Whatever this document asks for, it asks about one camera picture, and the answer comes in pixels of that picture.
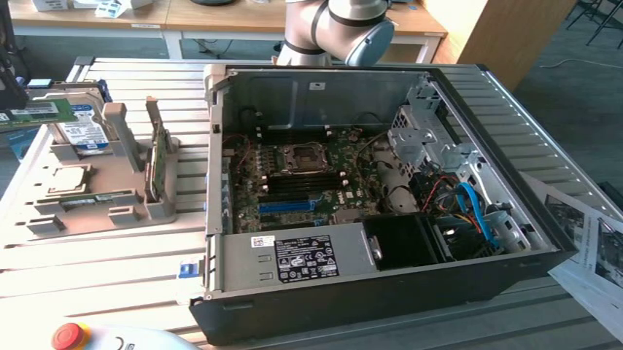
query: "power supply label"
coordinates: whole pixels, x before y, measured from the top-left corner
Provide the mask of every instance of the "power supply label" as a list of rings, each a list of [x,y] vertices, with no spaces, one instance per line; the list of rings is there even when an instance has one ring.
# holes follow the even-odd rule
[[[275,255],[283,283],[340,275],[330,236],[275,241]]]

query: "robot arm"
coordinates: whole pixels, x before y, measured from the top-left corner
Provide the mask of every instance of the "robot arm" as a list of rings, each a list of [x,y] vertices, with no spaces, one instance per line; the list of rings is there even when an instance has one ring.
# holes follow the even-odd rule
[[[394,37],[387,0],[287,0],[286,41],[276,64],[327,66],[335,56],[371,66]]]

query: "metal table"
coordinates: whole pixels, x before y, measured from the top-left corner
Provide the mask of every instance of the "metal table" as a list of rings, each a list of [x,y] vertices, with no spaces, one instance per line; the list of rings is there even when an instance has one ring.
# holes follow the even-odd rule
[[[68,81],[104,78],[111,95],[128,107],[138,138],[151,137],[144,98],[159,107],[182,140],[178,213],[167,225],[24,241],[3,231],[0,309],[26,306],[84,322],[168,330],[211,349],[186,306],[175,302],[179,261],[204,253],[207,134],[203,69],[215,61],[99,58],[75,66]],[[583,171],[546,135],[492,75],[476,66],[439,66],[520,171],[618,216]],[[7,222],[20,186],[36,182],[39,166],[54,162],[39,132],[0,202]],[[235,349],[282,345],[306,349],[623,349],[622,344],[550,278],[523,281],[487,303],[430,311],[240,344]]]

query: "side panel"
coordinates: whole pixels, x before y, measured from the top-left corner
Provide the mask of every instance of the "side panel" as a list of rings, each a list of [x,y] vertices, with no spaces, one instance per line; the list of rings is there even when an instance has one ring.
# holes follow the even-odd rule
[[[544,276],[571,254],[214,299],[190,310],[208,342],[227,345],[488,300],[516,281]]]

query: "green circuit board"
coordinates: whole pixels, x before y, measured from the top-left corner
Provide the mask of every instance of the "green circuit board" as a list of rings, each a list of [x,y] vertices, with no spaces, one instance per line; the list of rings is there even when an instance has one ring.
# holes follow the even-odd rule
[[[247,156],[246,162],[238,169],[240,163],[239,158],[246,152],[244,141],[234,144],[231,147],[236,149],[232,156],[231,175],[234,180],[232,194],[232,219],[234,233],[254,233],[267,230],[283,228],[304,227],[306,225],[322,226],[334,225],[335,213],[344,212],[346,209],[355,209],[359,216],[379,214],[378,200],[375,193],[370,192],[370,188],[380,188],[376,178],[376,172],[366,172],[366,180],[359,178],[358,169],[355,167],[355,158],[359,150],[364,147],[370,137],[362,137],[356,141],[348,138],[351,129],[334,131],[335,137],[327,143],[323,143],[326,158],[330,164],[328,171],[344,172],[344,178],[348,185],[338,190],[326,190],[310,194],[311,198],[316,198],[314,211],[294,211],[275,214],[262,214],[259,211],[259,198],[264,195],[262,191],[262,177],[264,171],[258,170],[258,155],[262,150],[270,150],[278,154],[276,168],[284,168],[284,160],[282,155],[283,148],[292,145],[280,146],[258,146],[252,145],[252,150]],[[362,167],[370,167],[366,164],[366,159],[360,160]]]

